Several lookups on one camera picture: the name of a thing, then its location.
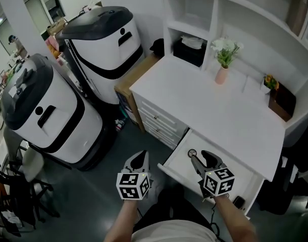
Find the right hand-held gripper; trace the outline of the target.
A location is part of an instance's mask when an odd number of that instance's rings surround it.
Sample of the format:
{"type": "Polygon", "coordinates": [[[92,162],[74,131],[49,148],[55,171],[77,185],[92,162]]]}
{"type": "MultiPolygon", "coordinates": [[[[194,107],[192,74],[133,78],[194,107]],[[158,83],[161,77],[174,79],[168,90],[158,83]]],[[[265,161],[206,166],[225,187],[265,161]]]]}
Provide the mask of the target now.
{"type": "Polygon", "coordinates": [[[233,188],[235,175],[216,154],[207,150],[201,150],[201,154],[206,160],[206,166],[195,155],[192,155],[191,163],[196,173],[203,175],[202,181],[198,182],[203,197],[217,197],[229,193],[233,188]]]}

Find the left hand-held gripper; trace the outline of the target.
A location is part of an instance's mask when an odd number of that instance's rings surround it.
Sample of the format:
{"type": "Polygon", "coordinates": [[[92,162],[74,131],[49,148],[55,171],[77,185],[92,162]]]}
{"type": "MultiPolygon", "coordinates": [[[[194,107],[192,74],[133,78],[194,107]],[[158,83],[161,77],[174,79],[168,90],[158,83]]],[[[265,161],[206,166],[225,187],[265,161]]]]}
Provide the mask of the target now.
{"type": "Polygon", "coordinates": [[[141,150],[126,160],[124,168],[117,174],[116,188],[122,200],[142,200],[151,184],[149,152],[141,150]]]}

